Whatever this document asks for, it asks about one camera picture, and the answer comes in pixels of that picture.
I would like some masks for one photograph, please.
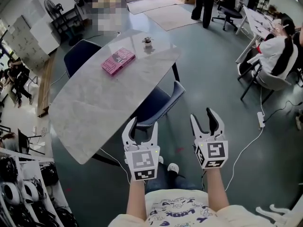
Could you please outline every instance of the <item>wooden plank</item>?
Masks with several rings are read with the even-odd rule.
[[[48,113],[49,107],[49,88],[52,79],[53,62],[56,52],[50,55],[49,60],[44,64],[44,71],[39,88],[37,116],[42,117]]]

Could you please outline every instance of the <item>floor mat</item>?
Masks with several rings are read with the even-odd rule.
[[[152,9],[158,9],[174,4],[182,4],[179,0],[141,0],[137,2],[131,2],[128,4],[129,11],[132,14],[143,13]]]
[[[166,31],[201,22],[201,20],[192,20],[191,13],[179,5],[146,11],[144,14]]]

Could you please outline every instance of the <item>power strip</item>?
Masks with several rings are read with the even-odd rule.
[[[257,116],[258,116],[260,128],[264,128],[265,124],[264,124],[264,115],[263,115],[263,113],[262,112],[257,112]]]

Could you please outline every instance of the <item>small potted plant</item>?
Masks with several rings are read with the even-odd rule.
[[[145,44],[145,47],[150,47],[152,45],[152,39],[150,37],[145,37],[142,42]]]

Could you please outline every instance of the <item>white desk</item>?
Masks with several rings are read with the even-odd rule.
[[[252,32],[254,34],[254,38],[251,40],[249,45],[245,48],[245,50],[242,52],[242,54],[236,60],[237,63],[241,62],[241,58],[248,52],[248,50],[253,46],[253,44],[256,42],[256,40],[259,37],[265,39],[270,34],[270,32],[259,23],[259,22],[270,23],[269,18],[264,17],[262,14],[255,12],[254,10],[248,9],[245,6],[244,6],[244,11],[245,11],[246,16],[243,19],[242,23],[240,24],[240,27],[238,28],[236,35],[239,34],[245,21],[248,20],[250,29],[252,30]]]
[[[71,77],[49,108],[54,130],[67,151],[86,163],[129,119],[180,56],[168,40],[128,30],[94,54]],[[126,48],[136,59],[111,77],[101,68],[108,57]]]

